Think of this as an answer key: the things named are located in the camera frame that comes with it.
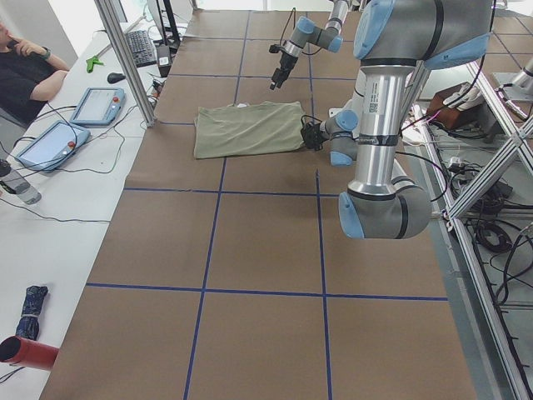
white table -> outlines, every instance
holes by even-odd
[[[87,58],[99,53],[109,40],[107,34],[98,32],[85,53],[78,59],[62,86],[60,93],[51,101],[55,108],[76,105],[89,87],[123,88],[126,102],[117,117],[135,105],[135,99],[123,80],[114,85],[107,83],[107,75],[122,71],[111,49],[100,59],[104,66],[97,65],[87,73]],[[159,75],[157,66],[139,68],[138,72],[146,90],[153,77]],[[45,106],[42,113],[49,111]],[[61,111],[68,120],[73,110]],[[36,137],[55,121],[61,119],[52,113],[36,121],[25,136]],[[138,108],[135,108],[117,130],[125,137],[116,167],[109,174],[94,172],[40,172],[27,180],[41,192],[42,200],[27,206],[43,216],[60,219],[110,220],[122,193],[126,175],[137,155],[145,132],[145,124]],[[91,129],[92,137],[106,128]],[[75,170],[92,168],[108,171],[112,168],[122,138],[114,131],[80,148],[62,168]],[[13,153],[20,152],[28,142],[20,142]],[[9,158],[14,168],[21,165]],[[25,206],[16,196],[4,193],[2,198],[10,203]],[[41,332],[38,341],[61,347],[77,302],[82,294],[87,276],[107,231],[107,223],[55,222],[43,220],[31,213],[0,202],[0,232],[2,236],[2,264],[0,271],[0,340],[15,333],[25,290],[32,285],[46,285],[49,294],[45,299],[39,318]],[[0,363],[0,376],[13,370]],[[0,398],[38,399],[49,372],[25,368],[0,385]]]

computer mouse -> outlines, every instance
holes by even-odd
[[[111,72],[109,75],[107,75],[107,82],[108,83],[117,83],[123,80],[126,77],[123,73],[118,72]]]

transparent bottle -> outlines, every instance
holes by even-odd
[[[11,168],[11,164],[0,159],[0,186],[10,194],[16,194],[26,204],[35,204],[41,200],[41,193],[34,188],[20,173]]]

green cloth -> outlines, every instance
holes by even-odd
[[[200,107],[195,158],[290,152],[303,145],[299,102]]]

red cylinder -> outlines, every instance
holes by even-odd
[[[58,348],[24,337],[11,336],[0,343],[0,362],[52,371]]]

